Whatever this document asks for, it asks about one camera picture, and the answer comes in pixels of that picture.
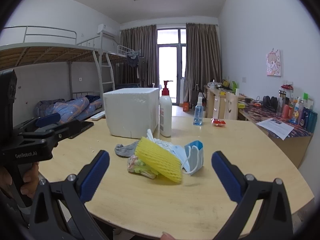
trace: red pump nozzle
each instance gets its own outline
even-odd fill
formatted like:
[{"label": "red pump nozzle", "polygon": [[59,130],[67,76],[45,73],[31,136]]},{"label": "red pump nozzle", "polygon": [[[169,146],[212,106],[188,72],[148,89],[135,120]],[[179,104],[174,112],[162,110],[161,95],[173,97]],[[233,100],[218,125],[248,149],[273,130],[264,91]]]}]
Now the red pump nozzle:
[{"label": "red pump nozzle", "polygon": [[163,96],[168,96],[169,95],[169,89],[167,89],[167,83],[168,82],[173,82],[173,80],[164,80],[164,88],[162,90],[162,95]]}]

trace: curtain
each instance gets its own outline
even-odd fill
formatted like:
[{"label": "curtain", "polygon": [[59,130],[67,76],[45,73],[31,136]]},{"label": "curtain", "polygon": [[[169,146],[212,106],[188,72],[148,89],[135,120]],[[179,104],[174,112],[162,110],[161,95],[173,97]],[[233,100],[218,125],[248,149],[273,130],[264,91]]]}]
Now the curtain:
[{"label": "curtain", "polygon": [[203,90],[204,85],[213,79],[222,81],[220,46],[215,25],[188,23],[184,102],[191,102],[191,92],[197,84]]},{"label": "curtain", "polygon": [[[143,26],[121,31],[120,44],[134,50],[140,50],[145,58],[147,67],[141,76],[145,79],[144,86],[152,83],[159,87],[159,65],[157,50],[157,28],[156,25]],[[137,83],[137,70],[124,63],[120,71],[123,83]]]}]

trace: human hand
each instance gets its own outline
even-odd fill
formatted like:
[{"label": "human hand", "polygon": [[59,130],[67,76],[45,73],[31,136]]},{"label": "human hand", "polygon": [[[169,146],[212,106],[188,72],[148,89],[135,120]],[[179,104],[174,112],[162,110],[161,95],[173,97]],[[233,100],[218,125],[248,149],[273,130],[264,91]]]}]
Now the human hand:
[{"label": "human hand", "polygon": [[[32,168],[27,171],[23,176],[25,184],[21,187],[21,194],[27,195],[29,198],[33,198],[36,192],[36,188],[39,183],[38,178],[39,163],[33,163]],[[0,167],[0,187],[6,191],[7,194],[12,197],[9,186],[12,184],[12,178],[9,172],[4,168]]]},{"label": "human hand", "polygon": [[162,236],[160,237],[160,240],[175,240],[172,235],[169,235],[166,232],[162,232]]}]

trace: disposable mask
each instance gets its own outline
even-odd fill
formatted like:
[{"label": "disposable mask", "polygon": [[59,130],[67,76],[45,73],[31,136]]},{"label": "disposable mask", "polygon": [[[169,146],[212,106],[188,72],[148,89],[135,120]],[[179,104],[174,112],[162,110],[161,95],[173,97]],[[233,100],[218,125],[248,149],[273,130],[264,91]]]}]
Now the disposable mask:
[{"label": "disposable mask", "polygon": [[171,152],[181,161],[181,169],[186,170],[186,174],[193,175],[203,166],[203,145],[200,141],[194,141],[182,148],[174,145]]}]

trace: mask ear loop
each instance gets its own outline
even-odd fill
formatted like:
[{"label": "mask ear loop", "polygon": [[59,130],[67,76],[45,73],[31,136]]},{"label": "mask ear loop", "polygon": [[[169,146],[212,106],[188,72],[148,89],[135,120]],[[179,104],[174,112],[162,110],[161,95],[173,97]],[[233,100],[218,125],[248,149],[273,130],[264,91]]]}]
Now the mask ear loop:
[{"label": "mask ear loop", "polygon": [[[199,149],[198,149],[198,147],[195,146],[195,145],[193,145],[192,148],[197,150],[197,164],[196,164],[196,166],[194,167],[194,169],[193,169],[192,171],[189,171],[189,172],[184,172],[184,171],[183,171],[184,174],[191,174],[191,173],[193,173],[193,172],[196,170],[196,168],[198,167],[198,164],[199,164],[199,161],[200,161],[200,160],[199,160]],[[186,162],[187,162],[187,161],[190,159],[190,157],[191,157],[191,147],[188,146],[188,149],[189,149],[189,156],[186,158],[186,160],[185,160],[185,161],[183,162],[183,164],[181,165],[181,170],[183,169],[183,165],[185,165]]]}]

